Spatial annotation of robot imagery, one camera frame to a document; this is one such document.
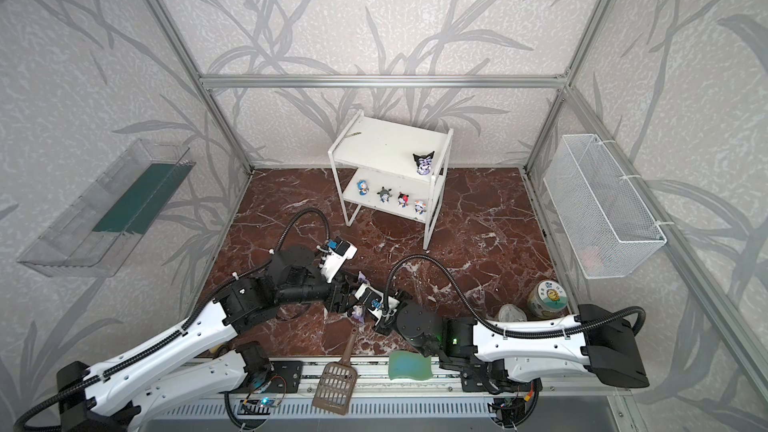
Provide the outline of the small grey bunny figure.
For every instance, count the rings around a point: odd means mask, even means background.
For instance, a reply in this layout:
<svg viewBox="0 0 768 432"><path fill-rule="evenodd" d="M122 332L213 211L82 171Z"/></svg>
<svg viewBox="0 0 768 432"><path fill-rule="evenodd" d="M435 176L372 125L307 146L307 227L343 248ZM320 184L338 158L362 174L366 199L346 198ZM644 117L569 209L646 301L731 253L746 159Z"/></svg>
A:
<svg viewBox="0 0 768 432"><path fill-rule="evenodd" d="M382 187L377 195L379 196L379 199L382 203L388 203L391 198L391 189Z"/></svg>

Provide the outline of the red hat Doraemon figure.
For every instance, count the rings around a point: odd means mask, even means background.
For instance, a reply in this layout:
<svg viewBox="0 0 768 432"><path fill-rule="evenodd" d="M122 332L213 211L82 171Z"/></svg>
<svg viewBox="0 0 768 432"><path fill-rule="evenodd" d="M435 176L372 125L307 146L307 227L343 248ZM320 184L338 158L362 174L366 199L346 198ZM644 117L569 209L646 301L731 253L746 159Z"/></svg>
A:
<svg viewBox="0 0 768 432"><path fill-rule="evenodd" d="M397 202L399 207L406 208L409 205L409 195L405 193L399 193Z"/></svg>

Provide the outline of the white hooded Doraemon figure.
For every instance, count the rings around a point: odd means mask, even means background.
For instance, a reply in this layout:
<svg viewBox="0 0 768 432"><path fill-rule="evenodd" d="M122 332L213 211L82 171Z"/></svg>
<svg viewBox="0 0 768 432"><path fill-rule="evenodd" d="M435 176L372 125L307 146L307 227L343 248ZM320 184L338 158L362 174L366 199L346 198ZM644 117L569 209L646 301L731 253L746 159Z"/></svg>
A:
<svg viewBox="0 0 768 432"><path fill-rule="evenodd" d="M423 215L427 211L427 205L422 200L415 200L413 202L414 210L418 215Z"/></svg>

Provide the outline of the purple bat Kuromi figure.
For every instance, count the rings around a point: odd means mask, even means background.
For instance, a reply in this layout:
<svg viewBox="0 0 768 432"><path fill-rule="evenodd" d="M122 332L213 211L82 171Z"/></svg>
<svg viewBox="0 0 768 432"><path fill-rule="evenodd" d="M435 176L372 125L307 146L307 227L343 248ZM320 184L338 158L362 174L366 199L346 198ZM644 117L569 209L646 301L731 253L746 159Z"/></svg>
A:
<svg viewBox="0 0 768 432"><path fill-rule="evenodd" d="M414 154L413 159L416 164L416 172L420 176L427 176L432 171L432 161L434 159L435 152L432 151L428 154L418 155Z"/></svg>

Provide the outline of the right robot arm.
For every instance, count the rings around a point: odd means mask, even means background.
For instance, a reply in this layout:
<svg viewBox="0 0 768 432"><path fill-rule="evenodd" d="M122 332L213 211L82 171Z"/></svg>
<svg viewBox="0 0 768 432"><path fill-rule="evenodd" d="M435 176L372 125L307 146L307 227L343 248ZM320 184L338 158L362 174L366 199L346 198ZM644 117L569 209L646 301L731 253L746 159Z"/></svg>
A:
<svg viewBox="0 0 768 432"><path fill-rule="evenodd" d="M391 293L396 273L390 270L383 290L363 285L357 297L375 319L377 333L396 332L440 368L458 372L471 386L491 394L511 392L545 377L587 375L625 389L649 386L636 342L646 313L639 306L609 312L581 304L575 314L531 322L498 322L471 311L445 318L402 293Z"/></svg>

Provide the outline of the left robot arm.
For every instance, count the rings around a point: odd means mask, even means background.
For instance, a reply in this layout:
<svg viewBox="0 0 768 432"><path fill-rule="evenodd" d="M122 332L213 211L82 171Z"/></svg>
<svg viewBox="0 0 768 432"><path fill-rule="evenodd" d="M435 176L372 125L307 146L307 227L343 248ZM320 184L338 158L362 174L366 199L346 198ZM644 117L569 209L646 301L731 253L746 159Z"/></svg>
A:
<svg viewBox="0 0 768 432"><path fill-rule="evenodd" d="M342 267L355 256L355 246L341 238L327 238L318 249L284 242L278 240L263 264L217 286L179 324L107 361L76 361L61 369L57 394L23 413L14 430L36 430L32 419L56 407L56 431L135 431L177 405L268 378L271 363L257 343L208 364L185 364L274 319L284 305L320 303L329 312L351 308L357 278Z"/></svg>

